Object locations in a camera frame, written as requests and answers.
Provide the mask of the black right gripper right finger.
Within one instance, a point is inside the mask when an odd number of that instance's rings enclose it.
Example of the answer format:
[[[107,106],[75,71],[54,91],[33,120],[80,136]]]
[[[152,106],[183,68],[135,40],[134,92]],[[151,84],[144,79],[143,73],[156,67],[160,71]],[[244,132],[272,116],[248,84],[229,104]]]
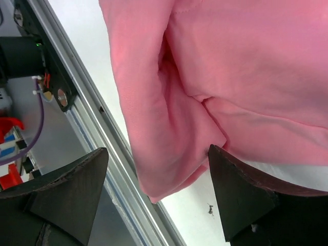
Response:
[[[211,145],[210,174],[231,245],[327,245],[327,192],[256,169]]]

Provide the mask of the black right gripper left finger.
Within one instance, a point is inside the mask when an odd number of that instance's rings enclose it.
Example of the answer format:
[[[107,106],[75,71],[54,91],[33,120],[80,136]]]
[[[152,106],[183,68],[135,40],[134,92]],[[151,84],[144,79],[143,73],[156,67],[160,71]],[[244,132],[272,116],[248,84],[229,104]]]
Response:
[[[1,191],[1,245],[87,245],[108,161],[98,148]]]

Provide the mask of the pink t-shirt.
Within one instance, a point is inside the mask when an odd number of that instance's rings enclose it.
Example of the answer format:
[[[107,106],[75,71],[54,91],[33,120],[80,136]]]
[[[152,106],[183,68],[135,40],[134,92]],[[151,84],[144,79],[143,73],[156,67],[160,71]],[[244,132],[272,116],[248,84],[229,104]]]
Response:
[[[192,184],[210,145],[327,165],[327,1],[100,1],[120,107],[152,202]]]

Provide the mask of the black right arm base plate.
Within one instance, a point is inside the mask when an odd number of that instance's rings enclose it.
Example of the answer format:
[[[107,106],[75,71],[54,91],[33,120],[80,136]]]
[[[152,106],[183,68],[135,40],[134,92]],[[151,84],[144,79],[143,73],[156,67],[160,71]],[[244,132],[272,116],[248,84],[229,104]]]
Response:
[[[14,1],[13,5],[13,19],[20,34],[33,38],[45,55],[45,71],[42,75],[49,75],[49,79],[46,81],[47,89],[55,97],[60,109],[67,112],[74,104],[77,96],[77,90],[72,78],[69,76],[28,1]]]

